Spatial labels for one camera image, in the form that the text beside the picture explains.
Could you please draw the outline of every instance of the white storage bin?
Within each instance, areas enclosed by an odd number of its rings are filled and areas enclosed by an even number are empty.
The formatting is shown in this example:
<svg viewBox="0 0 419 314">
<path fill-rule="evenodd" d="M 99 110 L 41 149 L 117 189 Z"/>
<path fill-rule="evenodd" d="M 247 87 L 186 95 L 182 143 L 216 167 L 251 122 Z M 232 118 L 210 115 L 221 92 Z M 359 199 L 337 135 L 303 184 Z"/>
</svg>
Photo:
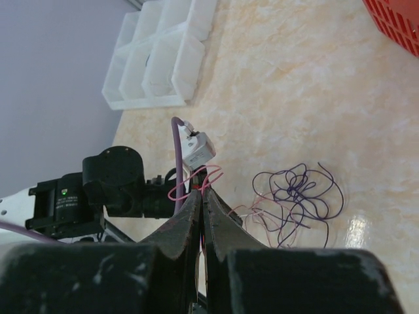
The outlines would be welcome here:
<svg viewBox="0 0 419 314">
<path fill-rule="evenodd" d="M 122 23 L 102 94 L 114 110 L 193 98 L 217 0 L 158 0 Z"/>
<path fill-rule="evenodd" d="M 157 31 L 186 23 L 199 41 L 205 41 L 216 6 L 217 0 L 166 0 Z"/>
<path fill-rule="evenodd" d="M 140 14 L 141 11 L 125 14 L 124 20 L 122 21 L 122 26 L 120 28 L 117 44 L 115 45 L 115 50 L 132 42 Z"/>
<path fill-rule="evenodd" d="M 147 65 L 144 89 L 150 97 L 192 99 L 204 52 L 204 45 L 183 29 L 159 37 Z"/>
<path fill-rule="evenodd" d="M 124 100 L 121 92 L 119 91 L 119 85 L 125 71 L 128 53 L 129 52 L 127 51 L 120 51 L 115 53 L 112 57 L 102 90 L 102 94 L 109 105 L 111 105 L 114 101 Z"/>
<path fill-rule="evenodd" d="M 146 41 L 135 46 L 130 52 L 119 86 L 124 100 L 146 98 L 141 82 L 152 48 L 153 42 Z"/>
<path fill-rule="evenodd" d="M 132 39 L 133 42 L 141 41 L 156 33 L 163 6 L 164 0 L 147 1 L 143 4 L 136 31 Z"/>
</svg>

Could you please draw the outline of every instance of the gray wall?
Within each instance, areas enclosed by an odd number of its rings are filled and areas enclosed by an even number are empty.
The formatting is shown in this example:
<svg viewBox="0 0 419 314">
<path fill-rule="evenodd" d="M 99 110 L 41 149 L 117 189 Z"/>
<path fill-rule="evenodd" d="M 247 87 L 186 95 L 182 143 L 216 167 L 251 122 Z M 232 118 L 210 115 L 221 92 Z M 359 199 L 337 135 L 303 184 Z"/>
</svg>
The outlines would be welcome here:
<svg viewBox="0 0 419 314">
<path fill-rule="evenodd" d="M 120 112 L 101 89 L 124 0 L 0 0 L 0 197 L 81 170 Z"/>
</svg>

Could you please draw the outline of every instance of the pink wire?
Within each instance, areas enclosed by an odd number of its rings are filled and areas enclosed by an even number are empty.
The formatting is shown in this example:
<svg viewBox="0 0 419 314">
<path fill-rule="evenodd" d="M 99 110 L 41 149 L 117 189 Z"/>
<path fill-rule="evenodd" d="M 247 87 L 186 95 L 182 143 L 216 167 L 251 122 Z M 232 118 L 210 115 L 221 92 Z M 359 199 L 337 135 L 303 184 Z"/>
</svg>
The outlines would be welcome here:
<svg viewBox="0 0 419 314">
<path fill-rule="evenodd" d="M 268 193 L 266 193 L 266 194 L 263 194 L 263 195 L 261 195 L 261 194 L 259 194 L 259 193 L 257 193 L 257 195 L 258 195 L 258 197 L 260 197 L 259 198 L 259 200 L 257 200 L 255 203 L 253 203 L 248 209 L 250 210 L 250 211 L 253 211 L 253 213 L 250 213 L 250 214 L 248 214 L 248 215 L 246 215 L 246 218 L 244 219 L 244 226 L 245 226 L 245 230 L 247 231 L 247 218 L 248 217 L 250 217 L 250 216 L 252 216 L 252 221 L 254 222 L 254 223 L 257 223 L 257 224 L 260 224 L 261 226 L 263 226 L 263 228 L 264 228 L 264 230 L 265 230 L 265 233 L 266 233 L 266 237 L 267 237 L 267 239 L 268 239 L 268 242 L 269 242 L 269 245 L 272 247 L 272 244 L 271 244 L 271 242 L 270 242 L 270 238 L 269 238 L 269 231 L 268 231 L 268 229 L 266 228 L 266 226 L 262 223 L 262 222 L 257 222 L 257 221 L 255 221 L 254 220 L 254 218 L 255 218 L 255 216 L 258 216 L 258 217 L 262 217 L 262 216 L 264 216 L 265 218 L 267 218 L 267 219 L 269 219 L 270 221 L 272 221 L 276 226 L 277 226 L 277 228 L 280 230 L 280 233 L 279 233 L 279 235 L 281 236 L 281 238 L 283 239 L 283 236 L 282 236 L 282 228 L 280 227 L 280 225 L 279 224 L 277 224 L 271 217 L 268 217 L 268 216 L 266 216 L 266 215 L 263 215 L 263 212 L 266 212 L 266 211 L 264 211 L 264 210 L 260 210 L 259 212 L 255 209 L 255 206 L 257 205 L 257 204 L 259 204 L 261 201 L 263 201 L 263 200 L 268 200 L 268 201 L 273 201 L 275 204 L 278 204 L 279 206 L 281 206 L 282 208 L 285 208 L 285 209 L 287 209 L 288 210 L 288 212 L 289 212 L 289 214 L 290 214 L 290 217 L 291 217 L 291 219 L 292 219 L 292 221 L 294 222 L 294 237 L 293 237 L 293 240 L 292 240 L 292 242 L 290 243 L 290 244 L 288 244 L 288 246 L 290 246 L 290 245 L 292 245 L 292 244 L 294 244 L 294 242 L 295 242 L 295 240 L 296 240 L 296 238 L 297 238 L 297 223 L 296 223 L 296 221 L 295 221 L 295 219 L 294 219 L 294 217 L 293 217 L 293 214 L 292 214 L 292 212 L 291 212 L 291 210 L 288 208 L 288 207 L 286 207 L 286 206 L 283 206 L 282 204 L 279 204 L 277 201 L 275 201 L 275 200 L 272 200 L 272 199 L 270 199 L 270 198 L 267 198 L 266 197 L 266 195 L 268 195 L 268 194 L 271 194 L 271 192 L 268 192 Z M 228 215 L 230 215 L 232 212 L 235 212 L 238 208 L 240 208 L 240 207 L 245 207 L 245 205 L 239 205 L 239 206 L 237 206 L 237 207 L 235 207 L 234 209 L 232 209 L 229 213 L 228 213 Z"/>
<path fill-rule="evenodd" d="M 177 186 L 175 186 L 174 188 L 172 188 L 169 191 L 169 193 L 168 193 L 169 200 L 171 200 L 171 201 L 177 201 L 177 200 L 184 200 L 185 198 L 187 198 L 189 196 L 189 194 L 184 195 L 181 198 L 173 198 L 171 196 L 171 194 L 176 190 L 176 188 L 179 185 L 185 184 L 187 181 L 191 180 L 193 177 L 195 177 L 197 174 L 199 174 L 199 172 L 201 172 L 202 170 L 207 169 L 207 168 L 211 168 L 211 167 L 216 167 L 217 169 L 207 174 L 207 176 L 204 179 L 204 182 L 202 183 L 202 186 L 198 189 L 199 191 L 201 191 L 201 194 L 204 195 L 205 189 L 208 188 L 211 184 L 213 184 L 216 180 L 218 180 L 222 175 L 224 175 L 224 173 L 222 172 L 214 180 L 208 182 L 209 181 L 209 177 L 211 175 L 213 175 L 214 173 L 217 173 L 218 171 L 221 170 L 221 167 L 220 166 L 217 166 L 217 165 L 208 165 L 208 166 L 201 167 L 197 172 L 195 172 L 189 178 L 183 180 L 181 183 L 179 183 Z"/>
</svg>

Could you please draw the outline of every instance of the electrical connector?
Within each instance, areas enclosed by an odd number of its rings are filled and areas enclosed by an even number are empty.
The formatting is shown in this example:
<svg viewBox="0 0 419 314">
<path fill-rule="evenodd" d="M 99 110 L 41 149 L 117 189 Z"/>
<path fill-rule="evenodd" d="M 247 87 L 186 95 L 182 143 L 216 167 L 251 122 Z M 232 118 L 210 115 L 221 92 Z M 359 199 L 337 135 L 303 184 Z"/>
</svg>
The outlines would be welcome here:
<svg viewBox="0 0 419 314">
<path fill-rule="evenodd" d="M 183 125 L 179 127 L 179 130 L 187 137 L 194 133 L 194 126 L 189 121 L 183 121 Z"/>
<path fill-rule="evenodd" d="M 194 133 L 193 126 L 191 129 L 187 126 L 186 129 L 191 132 L 192 136 L 189 135 L 182 140 L 183 164 L 192 171 L 214 158 L 215 149 L 213 143 L 204 132 Z"/>
</svg>

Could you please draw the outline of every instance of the marble countertop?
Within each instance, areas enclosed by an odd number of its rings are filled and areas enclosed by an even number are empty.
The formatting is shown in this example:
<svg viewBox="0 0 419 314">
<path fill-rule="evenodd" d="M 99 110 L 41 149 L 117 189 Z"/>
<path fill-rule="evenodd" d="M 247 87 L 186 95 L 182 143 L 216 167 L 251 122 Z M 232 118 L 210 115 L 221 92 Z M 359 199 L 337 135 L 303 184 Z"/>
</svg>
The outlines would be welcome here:
<svg viewBox="0 0 419 314">
<path fill-rule="evenodd" d="M 219 0 L 204 44 L 189 106 L 124 112 L 115 145 L 142 155 L 147 178 L 164 175 L 174 167 L 170 118 L 191 121 L 215 145 L 225 175 L 213 187 L 231 207 L 253 203 L 256 173 L 321 162 L 346 196 L 328 247 L 377 255 L 415 313 L 419 60 L 376 29 L 361 0 Z M 141 239 L 162 221 L 115 223 Z M 324 229 L 313 232 L 296 245 L 321 247 Z"/>
</svg>

